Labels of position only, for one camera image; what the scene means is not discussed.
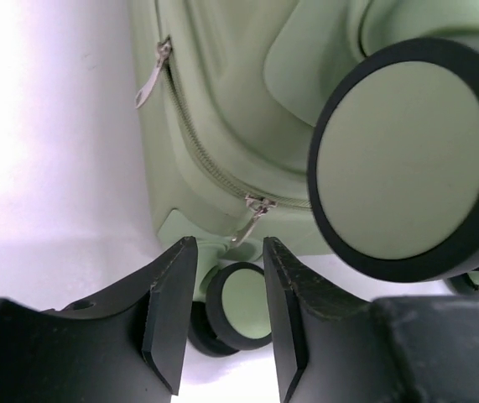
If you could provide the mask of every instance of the suitcase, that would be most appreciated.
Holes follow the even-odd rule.
[[[327,99],[354,67],[391,44],[434,35],[479,45],[477,3],[129,2],[153,226],[165,248],[197,238],[193,301],[206,301],[219,260],[253,262],[267,236],[298,256],[331,252],[306,180],[312,133]],[[241,287],[220,309],[228,319],[255,299],[252,284]],[[266,314],[251,321],[236,316],[241,324],[234,329],[243,336],[262,338],[268,329],[255,323],[268,321]],[[265,330],[248,330],[259,326]]]

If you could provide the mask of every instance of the white background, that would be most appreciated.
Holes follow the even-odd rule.
[[[0,296],[62,308],[159,254],[136,90],[125,2],[0,1]],[[307,261],[368,299],[446,292]],[[279,401],[270,346],[228,359],[188,347],[174,402],[199,400]]]

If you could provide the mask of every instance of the zipper teeth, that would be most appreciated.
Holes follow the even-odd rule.
[[[220,169],[215,161],[210,157],[207,150],[201,144],[196,131],[194,124],[192,123],[192,118],[190,116],[189,110],[185,107],[186,102],[184,101],[183,93],[181,92],[181,85],[178,80],[178,74],[174,71],[174,64],[170,63],[170,59],[166,66],[164,67],[164,76],[166,85],[169,89],[170,94],[172,94],[173,104],[176,108],[177,113],[181,116],[181,121],[185,126],[186,133],[184,133],[184,138],[187,140],[190,151],[194,154],[195,159],[202,165],[204,170],[209,174],[209,176],[215,181],[217,185],[223,188],[225,191],[232,193],[234,196],[239,198],[244,198],[247,195],[255,197],[263,197],[273,202],[277,202],[280,207],[287,207],[294,210],[300,211],[311,211],[311,205],[309,201],[294,199],[288,197],[276,196],[267,192],[261,192],[250,185],[244,183],[238,178],[234,177],[229,173],[225,173]]]

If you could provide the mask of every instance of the zipper pull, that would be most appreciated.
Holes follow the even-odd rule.
[[[253,212],[253,216],[242,229],[236,232],[230,244],[231,248],[237,248],[253,233],[259,219],[269,212],[271,208],[277,206],[275,201],[266,198],[256,198],[250,195],[245,197],[247,207]]]
[[[157,84],[157,79],[163,70],[164,63],[169,59],[170,53],[172,53],[172,41],[170,37],[167,37],[163,42],[157,43],[157,49],[155,51],[157,62],[148,81],[146,81],[146,84],[137,92],[137,96],[135,97],[135,107],[137,109],[146,103],[149,96],[152,95],[155,84]]]

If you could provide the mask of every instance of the black wheel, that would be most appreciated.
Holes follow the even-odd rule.
[[[308,164],[320,232],[355,270],[412,283],[478,268],[479,50],[411,39],[366,58],[321,112]]]
[[[460,296],[479,296],[479,285],[467,273],[446,279],[446,283]]]
[[[271,343],[265,279],[255,264],[235,263],[220,270],[207,286],[206,313],[228,346],[254,350]]]
[[[227,357],[238,351],[219,340],[213,332],[207,320],[206,304],[204,302],[195,301],[192,303],[188,339],[196,350],[209,357]]]

